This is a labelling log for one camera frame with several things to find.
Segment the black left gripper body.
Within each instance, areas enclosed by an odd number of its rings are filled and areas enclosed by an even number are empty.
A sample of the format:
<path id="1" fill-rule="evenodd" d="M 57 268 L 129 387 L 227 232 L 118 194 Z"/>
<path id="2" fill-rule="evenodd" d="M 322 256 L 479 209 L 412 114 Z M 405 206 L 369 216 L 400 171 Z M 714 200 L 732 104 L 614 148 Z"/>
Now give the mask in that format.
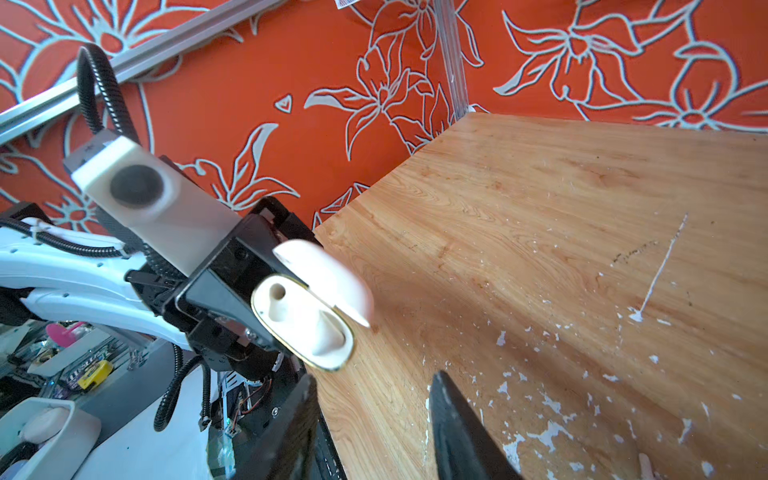
<path id="1" fill-rule="evenodd" d="M 289 349 L 260 323 L 250 298 L 269 276 L 299 279 L 273 253 L 286 240 L 318 243 L 280 201 L 264 197 L 193 273 L 169 274 L 151 254 L 125 280 L 154 314 L 182 332 L 211 369 L 264 378 Z"/>

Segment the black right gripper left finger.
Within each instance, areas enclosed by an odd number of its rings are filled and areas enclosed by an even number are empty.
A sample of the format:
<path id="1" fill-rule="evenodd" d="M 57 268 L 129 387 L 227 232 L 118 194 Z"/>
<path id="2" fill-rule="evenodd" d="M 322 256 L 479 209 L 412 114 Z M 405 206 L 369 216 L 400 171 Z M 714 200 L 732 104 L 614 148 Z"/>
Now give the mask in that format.
<path id="1" fill-rule="evenodd" d="M 317 382 L 305 375 L 234 479 L 310 479 L 318 424 Z"/>

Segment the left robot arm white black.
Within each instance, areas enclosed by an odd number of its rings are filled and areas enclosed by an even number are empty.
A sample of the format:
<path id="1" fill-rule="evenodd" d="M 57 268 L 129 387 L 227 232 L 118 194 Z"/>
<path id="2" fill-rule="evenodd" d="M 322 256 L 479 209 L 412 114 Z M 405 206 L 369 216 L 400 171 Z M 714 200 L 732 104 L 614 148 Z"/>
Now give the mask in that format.
<path id="1" fill-rule="evenodd" d="M 281 249 L 317 239 L 278 200 L 241 216 L 145 150 L 99 46 L 79 49 L 76 77 L 92 137 L 65 163 L 112 234 L 61 229 L 34 203 L 5 211 L 1 320 L 86 322 L 170 342 L 174 376 L 154 420 L 162 431 L 196 368 L 273 382 L 278 358 L 294 348 L 264 326 L 252 293 L 270 278 L 305 286 Z"/>

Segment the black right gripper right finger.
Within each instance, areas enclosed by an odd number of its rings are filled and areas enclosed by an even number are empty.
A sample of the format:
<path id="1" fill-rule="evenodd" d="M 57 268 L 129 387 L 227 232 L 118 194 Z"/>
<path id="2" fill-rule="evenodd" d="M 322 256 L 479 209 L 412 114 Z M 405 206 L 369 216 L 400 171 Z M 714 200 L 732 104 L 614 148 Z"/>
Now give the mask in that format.
<path id="1" fill-rule="evenodd" d="M 445 371 L 434 376 L 430 415 L 439 479 L 521 479 Z"/>

